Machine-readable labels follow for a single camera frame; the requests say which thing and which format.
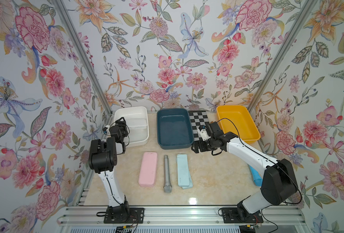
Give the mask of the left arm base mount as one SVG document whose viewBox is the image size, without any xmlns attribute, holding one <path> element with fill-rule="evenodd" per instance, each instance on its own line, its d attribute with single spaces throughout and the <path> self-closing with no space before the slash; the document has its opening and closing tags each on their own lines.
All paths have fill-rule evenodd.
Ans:
<svg viewBox="0 0 344 233">
<path fill-rule="evenodd" d="M 104 224 L 142 224 L 145 208 L 130 207 L 128 202 L 119 206 L 109 206 L 105 212 Z"/>
</svg>

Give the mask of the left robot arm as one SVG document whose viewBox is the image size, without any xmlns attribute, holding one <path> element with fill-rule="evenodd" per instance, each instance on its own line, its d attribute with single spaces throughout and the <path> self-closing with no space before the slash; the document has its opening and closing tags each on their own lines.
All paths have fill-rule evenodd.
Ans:
<svg viewBox="0 0 344 233">
<path fill-rule="evenodd" d="M 106 139 L 91 141 L 88 164 L 100 177 L 108 195 L 109 207 L 115 208 L 126 204 L 125 194 L 115 176 L 115 166 L 118 155 L 126 151 L 125 139 L 129 136 L 129 129 L 124 117 L 115 120 L 103 128 Z"/>
</svg>

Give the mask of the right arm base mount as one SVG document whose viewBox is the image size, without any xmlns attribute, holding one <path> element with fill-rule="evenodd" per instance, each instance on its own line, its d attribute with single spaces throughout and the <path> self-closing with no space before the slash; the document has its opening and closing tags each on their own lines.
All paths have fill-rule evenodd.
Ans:
<svg viewBox="0 0 344 233">
<path fill-rule="evenodd" d="M 223 207 L 218 210 L 218 215 L 222 217 L 224 223 L 264 223 L 260 211 L 250 214 L 241 201 L 236 207 Z"/>
</svg>

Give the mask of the pink pencil case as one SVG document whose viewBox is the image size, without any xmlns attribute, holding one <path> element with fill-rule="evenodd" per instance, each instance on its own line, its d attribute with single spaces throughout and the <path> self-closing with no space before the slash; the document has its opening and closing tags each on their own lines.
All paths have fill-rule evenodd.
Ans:
<svg viewBox="0 0 344 233">
<path fill-rule="evenodd" d="M 158 155 L 156 152 L 145 152 L 142 157 L 138 184 L 141 187 L 153 187 L 156 181 Z"/>
</svg>

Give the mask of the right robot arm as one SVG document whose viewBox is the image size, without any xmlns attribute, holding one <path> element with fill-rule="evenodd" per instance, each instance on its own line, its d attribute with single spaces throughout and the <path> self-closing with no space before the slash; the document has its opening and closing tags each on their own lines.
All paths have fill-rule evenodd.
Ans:
<svg viewBox="0 0 344 233">
<path fill-rule="evenodd" d="M 260 190 L 237 204 L 239 215 L 278 206 L 300 191 L 290 161 L 277 160 L 260 152 L 244 142 L 239 134 L 224 133 L 216 121 L 200 126 L 197 132 L 202 139 L 192 148 L 195 153 L 209 151 L 216 156 L 225 151 L 240 158 L 262 177 Z"/>
</svg>

